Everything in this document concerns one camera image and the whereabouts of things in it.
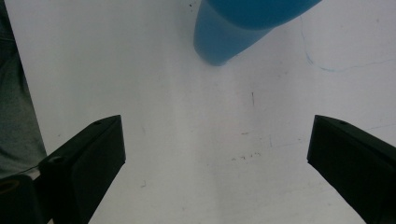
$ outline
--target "blue cup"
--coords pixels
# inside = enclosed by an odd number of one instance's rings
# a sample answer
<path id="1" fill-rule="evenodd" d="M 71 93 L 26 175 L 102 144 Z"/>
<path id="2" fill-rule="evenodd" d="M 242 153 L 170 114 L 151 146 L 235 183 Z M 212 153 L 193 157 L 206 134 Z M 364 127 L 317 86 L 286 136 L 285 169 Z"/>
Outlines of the blue cup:
<path id="1" fill-rule="evenodd" d="M 203 0 L 195 23 L 194 47 L 208 63 L 223 65 L 275 27 L 320 0 Z"/>

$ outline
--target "table surface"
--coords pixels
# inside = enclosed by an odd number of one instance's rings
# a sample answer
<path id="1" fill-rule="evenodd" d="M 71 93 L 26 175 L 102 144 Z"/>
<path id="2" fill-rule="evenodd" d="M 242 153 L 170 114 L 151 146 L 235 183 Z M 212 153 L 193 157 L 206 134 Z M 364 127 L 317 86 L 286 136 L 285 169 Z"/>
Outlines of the table surface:
<path id="1" fill-rule="evenodd" d="M 396 145 L 396 3 L 323 1 L 222 67 L 199 0 L 6 0 L 48 153 L 121 114 L 91 223 L 364 223 L 306 162 L 316 114 Z"/>

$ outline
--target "scuff mark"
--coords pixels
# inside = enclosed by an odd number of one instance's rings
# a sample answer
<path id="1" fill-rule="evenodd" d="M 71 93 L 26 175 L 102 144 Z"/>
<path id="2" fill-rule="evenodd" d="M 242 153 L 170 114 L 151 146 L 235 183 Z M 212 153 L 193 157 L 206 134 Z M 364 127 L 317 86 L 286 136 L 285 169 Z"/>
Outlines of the scuff mark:
<path id="1" fill-rule="evenodd" d="M 251 93 L 251 101 L 252 101 L 253 106 L 254 106 L 254 92 Z"/>
<path id="2" fill-rule="evenodd" d="M 309 54 L 308 54 L 308 52 L 306 52 L 306 50 L 305 50 L 305 57 L 309 64 L 314 64 L 314 61 L 312 61 L 311 56 L 309 56 Z"/>
<path id="3" fill-rule="evenodd" d="M 146 129 L 145 129 L 145 127 L 143 127 L 143 126 L 141 126 L 141 127 L 142 127 L 142 132 L 143 132 L 143 134 L 146 135 Z"/>
<path id="4" fill-rule="evenodd" d="M 290 147 L 290 146 L 295 146 L 295 145 L 304 144 L 304 143 L 307 143 L 307 142 L 308 142 L 308 141 L 306 141 L 306 140 L 301 140 L 301 141 L 298 141 L 298 142 L 287 143 L 287 144 L 279 145 L 279 146 L 276 146 L 276 147 Z"/>
<path id="5" fill-rule="evenodd" d="M 364 131 L 371 131 L 371 130 L 380 129 L 380 128 L 388 128 L 388 127 L 392 127 L 392 126 L 395 126 L 395 125 L 396 125 L 396 123 L 393 123 L 393 124 L 386 124 L 386 125 L 380 125 L 380 126 L 376 126 L 376 127 L 373 127 L 373 128 L 366 129 L 366 130 L 364 130 Z"/>

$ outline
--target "gray fabric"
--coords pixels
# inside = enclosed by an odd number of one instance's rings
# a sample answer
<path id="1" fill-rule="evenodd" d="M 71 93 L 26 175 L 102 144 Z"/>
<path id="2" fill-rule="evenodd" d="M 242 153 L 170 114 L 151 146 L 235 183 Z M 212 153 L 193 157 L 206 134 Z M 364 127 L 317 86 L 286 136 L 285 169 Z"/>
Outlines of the gray fabric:
<path id="1" fill-rule="evenodd" d="M 21 59 L 0 0 L 0 178 L 46 157 Z"/>

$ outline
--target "white surface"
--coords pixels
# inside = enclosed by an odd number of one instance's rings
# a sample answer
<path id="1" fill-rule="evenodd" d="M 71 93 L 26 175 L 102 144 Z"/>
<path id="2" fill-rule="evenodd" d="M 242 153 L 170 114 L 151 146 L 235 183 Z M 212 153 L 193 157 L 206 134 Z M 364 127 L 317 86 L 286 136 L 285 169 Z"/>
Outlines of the white surface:
<path id="1" fill-rule="evenodd" d="M 199 1 L 6 2 L 48 152 L 122 115 L 91 223 L 363 223 L 305 157 L 315 114 L 396 145 L 394 1 L 321 2 L 222 67 Z"/>

